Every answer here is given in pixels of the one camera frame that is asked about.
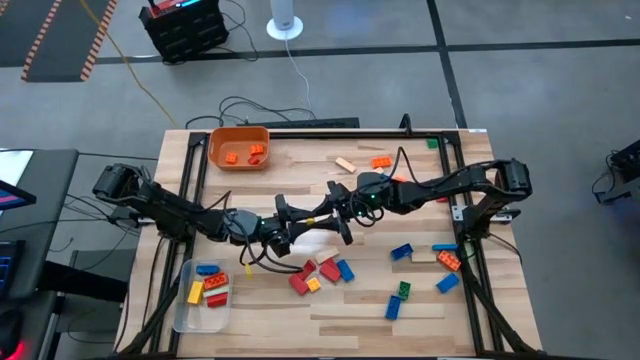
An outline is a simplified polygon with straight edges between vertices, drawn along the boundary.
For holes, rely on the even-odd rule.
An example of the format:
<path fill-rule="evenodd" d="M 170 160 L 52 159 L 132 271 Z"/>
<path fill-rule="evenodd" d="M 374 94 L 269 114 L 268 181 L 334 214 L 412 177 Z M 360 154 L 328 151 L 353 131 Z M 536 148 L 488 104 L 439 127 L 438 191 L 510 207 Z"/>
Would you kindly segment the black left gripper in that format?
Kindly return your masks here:
<path fill-rule="evenodd" d="M 289 222 L 301 221 L 314 217 L 314 212 L 289 206 L 282 194 L 275 196 L 276 212 L 271 217 L 259 216 L 257 220 L 257 234 L 264 246 L 270 247 L 278 258 L 289 255 L 291 242 L 313 229 L 306 223 Z"/>

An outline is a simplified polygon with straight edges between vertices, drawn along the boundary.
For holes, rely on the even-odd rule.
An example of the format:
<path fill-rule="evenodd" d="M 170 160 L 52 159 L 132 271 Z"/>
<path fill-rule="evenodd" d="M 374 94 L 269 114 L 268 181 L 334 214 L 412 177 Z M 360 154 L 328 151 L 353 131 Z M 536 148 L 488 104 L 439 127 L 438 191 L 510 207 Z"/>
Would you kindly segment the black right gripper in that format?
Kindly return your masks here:
<path fill-rule="evenodd" d="M 354 220 L 361 227 L 373 227 L 384 215 L 384 204 L 388 200 L 391 179 L 376 172 L 366 172 L 357 176 L 357 186 L 349 190 L 335 181 L 328 182 L 329 195 L 320 205 L 310 211 L 309 218 L 330 215 L 315 221 L 312 229 L 329 230 L 341 235 L 346 245 L 353 243 L 348 223 Z"/>

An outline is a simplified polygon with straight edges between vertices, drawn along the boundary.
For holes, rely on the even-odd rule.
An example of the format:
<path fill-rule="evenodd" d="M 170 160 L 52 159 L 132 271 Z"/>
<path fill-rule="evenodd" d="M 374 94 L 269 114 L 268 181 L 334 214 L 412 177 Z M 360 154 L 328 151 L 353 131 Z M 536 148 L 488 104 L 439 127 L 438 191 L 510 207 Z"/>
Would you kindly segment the black power strip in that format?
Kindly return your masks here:
<path fill-rule="evenodd" d="M 359 128 L 360 121 L 358 117 L 347 117 L 249 123 L 248 125 L 261 126 L 267 129 Z M 242 123 L 237 124 L 237 127 L 247 127 L 248 125 Z"/>

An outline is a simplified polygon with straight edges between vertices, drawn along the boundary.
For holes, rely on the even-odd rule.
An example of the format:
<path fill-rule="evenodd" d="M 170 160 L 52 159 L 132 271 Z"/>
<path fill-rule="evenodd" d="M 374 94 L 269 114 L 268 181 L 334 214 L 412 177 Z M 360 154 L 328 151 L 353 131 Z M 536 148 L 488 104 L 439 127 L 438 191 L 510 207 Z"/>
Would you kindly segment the orange plastic bin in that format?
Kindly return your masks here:
<path fill-rule="evenodd" d="M 223 171 L 258 171 L 267 167 L 269 157 L 270 133 L 265 127 L 223 127 L 215 129 L 209 139 L 207 157 L 208 160 Z M 256 155 L 260 158 L 258 165 L 250 165 L 248 160 L 252 157 L 249 147 L 253 144 L 262 144 L 264 153 Z M 236 164 L 227 164 L 225 156 L 228 152 L 236 153 Z"/>

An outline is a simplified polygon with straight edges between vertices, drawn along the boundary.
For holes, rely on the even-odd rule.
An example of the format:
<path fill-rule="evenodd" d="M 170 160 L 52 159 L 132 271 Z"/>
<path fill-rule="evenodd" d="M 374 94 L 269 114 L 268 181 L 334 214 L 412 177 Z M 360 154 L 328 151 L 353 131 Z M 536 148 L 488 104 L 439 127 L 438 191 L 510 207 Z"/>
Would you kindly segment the clear plastic container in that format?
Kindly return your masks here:
<path fill-rule="evenodd" d="M 217 265 L 220 272 L 227 274 L 230 291 L 228 302 L 223 307 L 209 308 L 206 298 L 200 305 L 190 305 L 187 297 L 193 281 L 202 281 L 206 278 L 196 274 L 198 265 Z M 232 298 L 233 274 L 227 262 L 223 259 L 213 260 L 188 260 L 181 268 L 179 275 L 179 290 L 175 300 L 175 315 L 172 324 L 174 331 L 178 333 L 218 333 L 223 330 L 230 316 Z"/>

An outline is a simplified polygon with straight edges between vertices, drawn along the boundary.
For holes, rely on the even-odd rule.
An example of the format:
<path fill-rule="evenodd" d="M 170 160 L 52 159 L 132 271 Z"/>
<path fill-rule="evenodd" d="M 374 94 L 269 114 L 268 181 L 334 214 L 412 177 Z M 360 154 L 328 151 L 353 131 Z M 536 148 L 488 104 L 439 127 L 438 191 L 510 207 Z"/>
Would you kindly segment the black power adapter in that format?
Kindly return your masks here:
<path fill-rule="evenodd" d="M 121 226 L 137 227 L 139 225 L 139 214 L 129 207 L 117 206 L 109 215 L 109 219 L 112 223 Z"/>

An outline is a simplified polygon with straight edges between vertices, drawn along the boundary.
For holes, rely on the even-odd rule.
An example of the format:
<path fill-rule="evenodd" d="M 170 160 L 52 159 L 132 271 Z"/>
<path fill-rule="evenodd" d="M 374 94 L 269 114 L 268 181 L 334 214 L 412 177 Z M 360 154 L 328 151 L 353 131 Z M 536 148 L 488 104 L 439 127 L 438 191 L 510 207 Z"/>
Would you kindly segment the white tower stand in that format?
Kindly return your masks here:
<path fill-rule="evenodd" d="M 270 8 L 266 31 L 271 38 L 287 42 L 302 34 L 304 24 L 294 13 L 294 0 L 270 0 Z"/>

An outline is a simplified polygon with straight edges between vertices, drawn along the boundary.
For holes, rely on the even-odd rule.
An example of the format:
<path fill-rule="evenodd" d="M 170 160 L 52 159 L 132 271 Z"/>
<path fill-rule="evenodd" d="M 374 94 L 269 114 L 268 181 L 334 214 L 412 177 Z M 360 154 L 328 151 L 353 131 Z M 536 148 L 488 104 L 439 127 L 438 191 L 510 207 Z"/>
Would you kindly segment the black crate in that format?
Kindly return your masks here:
<path fill-rule="evenodd" d="M 226 42 L 227 30 L 219 0 L 203 0 L 174 13 L 153 18 L 150 5 L 139 12 L 145 31 L 163 61 L 188 61 Z"/>

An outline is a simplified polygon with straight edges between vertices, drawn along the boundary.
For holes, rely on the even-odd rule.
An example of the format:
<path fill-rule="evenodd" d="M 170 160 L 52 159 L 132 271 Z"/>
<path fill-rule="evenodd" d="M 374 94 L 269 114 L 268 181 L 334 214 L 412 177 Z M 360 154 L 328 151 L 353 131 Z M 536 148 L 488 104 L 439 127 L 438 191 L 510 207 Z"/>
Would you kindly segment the black desk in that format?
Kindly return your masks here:
<path fill-rule="evenodd" d="M 33 152 L 17 187 L 36 202 L 0 215 L 0 242 L 24 242 L 8 300 L 28 298 L 37 288 L 78 157 L 76 150 Z"/>

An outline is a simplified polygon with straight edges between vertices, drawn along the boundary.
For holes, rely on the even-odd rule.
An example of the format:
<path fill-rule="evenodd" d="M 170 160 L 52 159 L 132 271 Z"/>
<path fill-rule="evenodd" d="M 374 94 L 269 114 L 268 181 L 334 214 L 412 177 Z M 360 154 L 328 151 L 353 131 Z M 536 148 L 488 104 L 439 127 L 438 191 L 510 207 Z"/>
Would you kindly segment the red device on crate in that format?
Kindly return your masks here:
<path fill-rule="evenodd" d="M 203 0 L 147 0 L 153 18 L 165 16 L 198 4 Z"/>

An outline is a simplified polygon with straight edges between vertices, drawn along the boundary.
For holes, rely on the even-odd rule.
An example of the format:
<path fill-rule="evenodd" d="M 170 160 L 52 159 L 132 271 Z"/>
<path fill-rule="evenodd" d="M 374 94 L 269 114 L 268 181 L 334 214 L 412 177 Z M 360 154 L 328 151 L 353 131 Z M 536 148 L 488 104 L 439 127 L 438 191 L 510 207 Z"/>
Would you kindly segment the black monitor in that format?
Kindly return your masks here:
<path fill-rule="evenodd" d="M 0 180 L 0 212 L 35 204 L 37 197 Z"/>

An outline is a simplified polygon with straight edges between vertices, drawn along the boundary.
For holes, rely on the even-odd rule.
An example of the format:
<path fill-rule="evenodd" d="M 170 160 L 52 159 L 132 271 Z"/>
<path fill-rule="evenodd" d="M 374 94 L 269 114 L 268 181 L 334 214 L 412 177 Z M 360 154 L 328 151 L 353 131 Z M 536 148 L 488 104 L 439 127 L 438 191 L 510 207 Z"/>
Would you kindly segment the white sheet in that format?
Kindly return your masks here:
<path fill-rule="evenodd" d="M 32 155 L 33 151 L 0 149 L 0 181 L 16 186 Z"/>

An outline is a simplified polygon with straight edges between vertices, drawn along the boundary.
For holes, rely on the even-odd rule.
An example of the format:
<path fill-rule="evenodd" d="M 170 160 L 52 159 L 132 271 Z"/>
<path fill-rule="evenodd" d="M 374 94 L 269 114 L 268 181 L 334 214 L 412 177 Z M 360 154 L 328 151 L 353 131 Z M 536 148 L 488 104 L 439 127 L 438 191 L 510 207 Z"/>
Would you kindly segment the black mat with striped edge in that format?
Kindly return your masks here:
<path fill-rule="evenodd" d="M 33 83 L 89 79 L 119 0 L 47 0 L 21 79 Z"/>
<path fill-rule="evenodd" d="M 21 67 L 50 47 L 64 0 L 0 0 L 0 68 Z"/>

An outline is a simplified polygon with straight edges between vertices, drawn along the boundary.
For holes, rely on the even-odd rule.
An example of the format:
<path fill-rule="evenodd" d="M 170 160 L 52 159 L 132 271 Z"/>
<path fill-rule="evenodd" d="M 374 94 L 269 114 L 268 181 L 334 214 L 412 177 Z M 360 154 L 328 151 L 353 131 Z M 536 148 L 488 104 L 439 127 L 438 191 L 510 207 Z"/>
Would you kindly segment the backlit keyboard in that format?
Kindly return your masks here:
<path fill-rule="evenodd" d="M 17 273 L 26 242 L 0 241 L 0 299 L 5 299 Z"/>

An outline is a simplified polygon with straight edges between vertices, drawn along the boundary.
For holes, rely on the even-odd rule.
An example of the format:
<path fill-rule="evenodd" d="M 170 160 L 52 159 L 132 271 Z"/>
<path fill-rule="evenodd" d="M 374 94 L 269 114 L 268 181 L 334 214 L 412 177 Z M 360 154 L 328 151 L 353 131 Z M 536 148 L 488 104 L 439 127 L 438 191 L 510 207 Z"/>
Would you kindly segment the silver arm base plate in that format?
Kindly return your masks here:
<path fill-rule="evenodd" d="M 466 208 L 466 205 L 454 205 L 451 207 L 452 216 L 455 221 L 463 220 L 463 211 Z M 509 207 L 504 207 L 502 210 L 497 212 L 492 218 L 491 222 L 500 223 L 500 224 L 509 224 L 514 219 L 515 211 L 511 210 Z"/>

